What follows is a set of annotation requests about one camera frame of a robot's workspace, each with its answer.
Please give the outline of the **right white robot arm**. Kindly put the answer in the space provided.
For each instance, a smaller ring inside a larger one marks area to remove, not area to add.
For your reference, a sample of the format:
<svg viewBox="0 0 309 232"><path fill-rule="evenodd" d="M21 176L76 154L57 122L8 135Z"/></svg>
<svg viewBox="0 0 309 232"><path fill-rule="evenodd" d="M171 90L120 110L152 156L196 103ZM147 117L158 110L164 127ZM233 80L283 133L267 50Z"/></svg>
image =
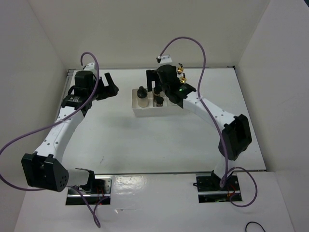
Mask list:
<svg viewBox="0 0 309 232"><path fill-rule="evenodd" d="M229 113L202 97L199 90L184 82L177 67L166 64L146 71L147 89L165 94L173 104L186 109L214 126L219 133L218 149L223 160L212 171L212 186L222 190L235 169L234 161L252 142L248 118Z"/></svg>

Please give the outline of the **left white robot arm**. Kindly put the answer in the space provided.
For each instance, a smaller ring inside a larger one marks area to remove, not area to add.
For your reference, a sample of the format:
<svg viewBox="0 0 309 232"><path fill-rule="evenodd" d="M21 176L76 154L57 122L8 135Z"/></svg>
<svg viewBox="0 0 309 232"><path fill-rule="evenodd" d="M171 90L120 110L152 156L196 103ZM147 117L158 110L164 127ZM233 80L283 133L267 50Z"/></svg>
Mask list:
<svg viewBox="0 0 309 232"><path fill-rule="evenodd" d="M52 127L41 145L21 159L30 187L61 192L66 187L79 186L85 193L96 188L94 171L83 168L67 170L62 165L66 147L78 125L83 121L92 101L117 95L119 89L110 73L104 74L108 85L97 80L91 71L78 71L75 84L61 103L57 125Z"/></svg>

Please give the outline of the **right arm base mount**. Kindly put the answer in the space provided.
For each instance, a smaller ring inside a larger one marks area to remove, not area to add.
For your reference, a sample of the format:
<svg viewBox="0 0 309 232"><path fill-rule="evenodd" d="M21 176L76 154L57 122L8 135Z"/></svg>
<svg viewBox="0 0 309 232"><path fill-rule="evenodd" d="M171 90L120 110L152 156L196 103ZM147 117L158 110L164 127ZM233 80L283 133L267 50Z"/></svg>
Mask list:
<svg viewBox="0 0 309 232"><path fill-rule="evenodd" d="M241 202L242 196L237 175L232 174L225 186L220 188L211 173L196 174L193 186L197 189L199 203Z"/></svg>

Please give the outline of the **spice jar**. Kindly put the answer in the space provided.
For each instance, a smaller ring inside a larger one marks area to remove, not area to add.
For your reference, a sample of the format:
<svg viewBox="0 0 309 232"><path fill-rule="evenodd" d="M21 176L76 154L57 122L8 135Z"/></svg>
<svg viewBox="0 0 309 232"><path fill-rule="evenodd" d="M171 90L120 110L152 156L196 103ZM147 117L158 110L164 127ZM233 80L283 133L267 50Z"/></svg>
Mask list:
<svg viewBox="0 0 309 232"><path fill-rule="evenodd" d="M153 95L155 96L155 97L158 97L158 96L160 96L160 93L161 93L161 90L160 90L160 88L154 88L153 89Z"/></svg>
<svg viewBox="0 0 309 232"><path fill-rule="evenodd" d="M156 107L162 107L164 103L164 98L161 96L154 96L154 102Z"/></svg>

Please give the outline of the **glass oil bottle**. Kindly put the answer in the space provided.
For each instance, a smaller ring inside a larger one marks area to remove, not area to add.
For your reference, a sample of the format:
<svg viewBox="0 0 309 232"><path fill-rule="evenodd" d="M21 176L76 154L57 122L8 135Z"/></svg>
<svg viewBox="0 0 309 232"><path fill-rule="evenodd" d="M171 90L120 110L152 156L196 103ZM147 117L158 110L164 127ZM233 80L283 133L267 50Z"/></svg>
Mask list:
<svg viewBox="0 0 309 232"><path fill-rule="evenodd" d="M187 81L186 75L185 75L185 73L182 73L182 75L180 76L180 82L181 82L182 84L185 84L186 81Z"/></svg>
<svg viewBox="0 0 309 232"><path fill-rule="evenodd" d="M179 63L179 66L177 68L177 75L182 75L184 71L183 65Z"/></svg>

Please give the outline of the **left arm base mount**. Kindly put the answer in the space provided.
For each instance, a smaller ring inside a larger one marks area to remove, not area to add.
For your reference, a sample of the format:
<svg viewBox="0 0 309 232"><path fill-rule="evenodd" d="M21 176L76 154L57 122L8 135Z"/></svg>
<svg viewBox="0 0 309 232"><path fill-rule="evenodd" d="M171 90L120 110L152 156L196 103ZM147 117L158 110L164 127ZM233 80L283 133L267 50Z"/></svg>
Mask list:
<svg viewBox="0 0 309 232"><path fill-rule="evenodd" d="M95 183L92 188L77 187L80 193L84 196L89 205L110 205L112 176L111 175L96 175ZM77 190L68 188L65 205L85 205L84 200Z"/></svg>

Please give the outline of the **white salt shaker black cap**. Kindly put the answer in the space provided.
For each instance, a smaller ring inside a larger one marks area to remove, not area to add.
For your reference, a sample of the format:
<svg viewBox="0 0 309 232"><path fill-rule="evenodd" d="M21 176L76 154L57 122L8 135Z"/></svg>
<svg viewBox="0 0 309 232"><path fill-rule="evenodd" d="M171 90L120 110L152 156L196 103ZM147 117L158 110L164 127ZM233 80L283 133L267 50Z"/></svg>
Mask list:
<svg viewBox="0 0 309 232"><path fill-rule="evenodd" d="M148 91L143 86L140 86L137 90L137 101L141 108L145 108L149 104Z"/></svg>

